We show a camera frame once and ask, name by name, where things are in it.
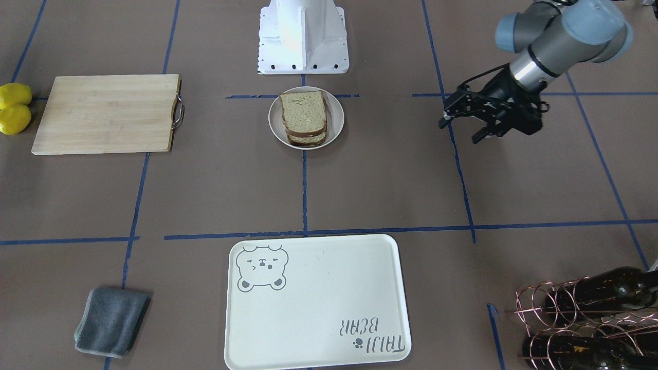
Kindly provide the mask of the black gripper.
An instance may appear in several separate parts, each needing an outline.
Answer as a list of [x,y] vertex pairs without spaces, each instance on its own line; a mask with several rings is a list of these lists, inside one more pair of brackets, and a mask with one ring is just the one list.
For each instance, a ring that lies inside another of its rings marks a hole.
[[[495,119],[487,122],[482,129],[472,135],[472,143],[477,144],[485,138],[501,137],[515,129],[526,135],[538,133],[543,128],[543,110],[540,92],[545,89],[541,83],[536,89],[527,90],[513,78],[510,68],[504,66],[501,72],[485,85],[480,92],[491,100]],[[444,111],[438,121],[439,129],[444,129],[453,119],[462,117],[462,112]]]

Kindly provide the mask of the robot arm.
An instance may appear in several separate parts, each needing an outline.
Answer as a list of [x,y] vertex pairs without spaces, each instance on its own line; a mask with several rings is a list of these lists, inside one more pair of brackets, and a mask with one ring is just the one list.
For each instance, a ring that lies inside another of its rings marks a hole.
[[460,117],[481,120],[473,143],[511,130],[533,135],[550,107],[541,99],[550,83],[578,63],[622,56],[633,40],[634,29],[612,1],[534,1],[497,25],[497,47],[515,58],[486,71],[492,78],[479,91],[470,80],[460,83],[444,102],[438,125]]

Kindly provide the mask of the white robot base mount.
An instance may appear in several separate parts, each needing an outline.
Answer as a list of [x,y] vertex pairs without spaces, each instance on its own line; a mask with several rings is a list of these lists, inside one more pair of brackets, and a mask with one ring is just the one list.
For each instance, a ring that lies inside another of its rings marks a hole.
[[348,70],[345,11],[334,1],[270,1],[260,9],[258,73],[329,75]]

